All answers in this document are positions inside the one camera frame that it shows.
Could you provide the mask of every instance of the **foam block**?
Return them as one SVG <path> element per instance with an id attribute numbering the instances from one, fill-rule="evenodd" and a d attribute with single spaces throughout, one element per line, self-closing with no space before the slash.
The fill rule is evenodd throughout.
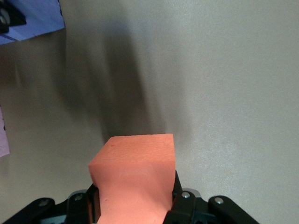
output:
<path id="1" fill-rule="evenodd" d="M 172 206 L 172 134 L 112 137 L 89 164 L 99 224 L 162 224 Z"/>

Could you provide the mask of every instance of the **bolt head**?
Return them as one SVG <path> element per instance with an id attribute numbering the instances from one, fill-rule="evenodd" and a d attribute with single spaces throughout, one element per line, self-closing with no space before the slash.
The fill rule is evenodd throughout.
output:
<path id="1" fill-rule="evenodd" d="M 182 193 L 182 197 L 184 197 L 184 198 L 189 198 L 190 197 L 190 194 L 188 193 L 188 192 L 183 192 Z"/>
<path id="2" fill-rule="evenodd" d="M 216 197 L 216 198 L 215 198 L 215 202 L 216 202 L 217 204 L 223 204 L 223 203 L 224 203 L 224 201 L 223 201 L 223 199 L 222 199 L 221 197 Z"/>
<path id="3" fill-rule="evenodd" d="M 42 200 L 42 201 L 38 204 L 38 206 L 39 206 L 39 207 L 43 207 L 43 206 L 47 205 L 48 203 L 49 203 L 49 200 L 48 200 L 48 199 L 46 199 L 46 200 Z"/>
<path id="4" fill-rule="evenodd" d="M 5 18 L 2 15 L 0 15 L 0 22 L 2 24 L 6 24 L 6 20 L 5 20 Z"/>
<path id="5" fill-rule="evenodd" d="M 82 194 L 80 194 L 80 195 L 77 195 L 76 197 L 75 197 L 75 201 L 79 201 L 79 200 L 81 200 L 83 198 L 83 195 Z"/>

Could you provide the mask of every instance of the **black object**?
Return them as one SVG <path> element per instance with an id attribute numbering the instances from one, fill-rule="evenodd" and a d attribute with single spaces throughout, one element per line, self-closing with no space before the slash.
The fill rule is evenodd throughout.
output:
<path id="1" fill-rule="evenodd" d="M 258 224 L 228 197 L 214 196 L 207 203 L 183 191 L 177 172 L 172 198 L 163 224 Z M 57 205 L 51 198 L 37 199 L 3 224 L 91 224 L 99 217 L 99 190 L 92 184 L 85 193 L 75 193 Z"/>
<path id="2" fill-rule="evenodd" d="M 7 33 L 9 27 L 25 24 L 25 16 L 16 7 L 6 0 L 0 0 L 0 34 Z"/>
<path id="3" fill-rule="evenodd" d="M 183 191 L 177 173 L 172 195 L 172 208 L 163 224 L 258 224 L 228 197 L 214 196 L 207 203 Z"/>

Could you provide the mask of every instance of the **metal fastener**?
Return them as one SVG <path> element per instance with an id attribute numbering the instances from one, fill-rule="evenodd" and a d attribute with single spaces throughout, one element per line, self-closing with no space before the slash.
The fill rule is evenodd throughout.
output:
<path id="1" fill-rule="evenodd" d="M 38 204 L 38 206 L 39 206 L 39 207 L 43 207 L 43 206 L 47 205 L 48 203 L 49 203 L 49 200 L 48 200 L 48 199 L 46 199 L 46 200 L 42 200 L 42 201 Z"/>
<path id="2" fill-rule="evenodd" d="M 2 24 L 6 24 L 6 20 L 2 15 L 0 15 L 0 21 Z"/>
<path id="3" fill-rule="evenodd" d="M 0 15 L 4 18 L 4 22 L 1 21 L 3 24 L 10 24 L 10 16 L 9 13 L 4 9 L 0 8 Z"/>
<path id="4" fill-rule="evenodd" d="M 215 198 L 215 202 L 216 202 L 217 204 L 223 204 L 223 203 L 224 203 L 224 201 L 223 201 L 223 199 L 222 199 L 221 197 L 216 197 L 216 198 Z"/>
<path id="5" fill-rule="evenodd" d="M 77 195 L 76 197 L 75 197 L 75 201 L 79 201 L 79 200 L 81 200 L 83 198 L 83 195 L 82 194 L 80 194 L 80 195 Z"/>
<path id="6" fill-rule="evenodd" d="M 192 189 L 192 188 L 183 188 L 183 191 L 188 191 L 194 194 L 195 197 L 201 197 L 200 192 L 198 190 Z"/>
<path id="7" fill-rule="evenodd" d="M 188 198 L 188 197 L 190 197 L 190 194 L 185 191 L 185 192 L 182 193 L 182 197 Z"/>

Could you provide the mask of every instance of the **sponge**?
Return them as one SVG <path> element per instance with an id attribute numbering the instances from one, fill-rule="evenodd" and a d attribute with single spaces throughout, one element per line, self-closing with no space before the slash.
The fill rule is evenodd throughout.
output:
<path id="1" fill-rule="evenodd" d="M 162 224 L 172 206 L 172 134 L 112 137 L 89 164 L 99 224 Z"/>

